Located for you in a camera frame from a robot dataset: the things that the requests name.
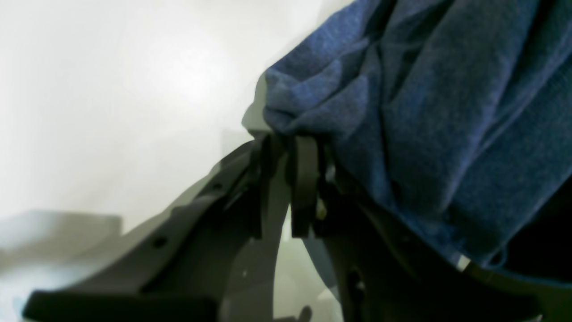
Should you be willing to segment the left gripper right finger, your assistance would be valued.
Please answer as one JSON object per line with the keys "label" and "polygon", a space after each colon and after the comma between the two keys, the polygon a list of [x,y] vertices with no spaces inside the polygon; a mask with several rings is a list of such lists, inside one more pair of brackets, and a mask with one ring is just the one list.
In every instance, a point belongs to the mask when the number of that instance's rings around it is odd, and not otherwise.
{"label": "left gripper right finger", "polygon": [[313,137],[288,140],[293,237],[321,240],[347,322],[569,322],[571,289],[451,264]]}

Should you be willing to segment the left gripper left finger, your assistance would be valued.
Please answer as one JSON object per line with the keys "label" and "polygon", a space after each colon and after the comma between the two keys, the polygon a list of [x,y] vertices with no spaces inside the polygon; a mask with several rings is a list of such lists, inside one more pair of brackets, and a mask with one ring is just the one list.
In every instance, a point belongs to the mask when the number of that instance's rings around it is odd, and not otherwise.
{"label": "left gripper left finger", "polygon": [[272,134],[223,159],[202,191],[126,255],[57,291],[34,291],[34,322],[215,322],[241,248],[268,236]]}

